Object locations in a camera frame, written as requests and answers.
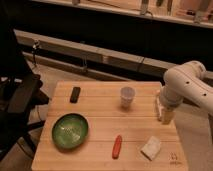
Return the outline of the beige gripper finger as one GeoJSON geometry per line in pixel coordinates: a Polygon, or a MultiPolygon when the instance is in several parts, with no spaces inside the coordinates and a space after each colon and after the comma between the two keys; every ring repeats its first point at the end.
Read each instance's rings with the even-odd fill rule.
{"type": "Polygon", "coordinates": [[[162,123],[168,125],[174,117],[174,112],[171,110],[164,110],[162,113],[162,123]]]}

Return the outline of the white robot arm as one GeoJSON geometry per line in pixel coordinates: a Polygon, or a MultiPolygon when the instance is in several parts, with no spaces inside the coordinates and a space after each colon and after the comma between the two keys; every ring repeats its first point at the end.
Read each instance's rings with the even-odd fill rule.
{"type": "Polygon", "coordinates": [[[167,125],[174,117],[173,110],[186,98],[213,116],[213,87],[203,82],[205,66],[189,61],[168,69],[163,76],[165,85],[157,96],[159,120],[167,125]]]}

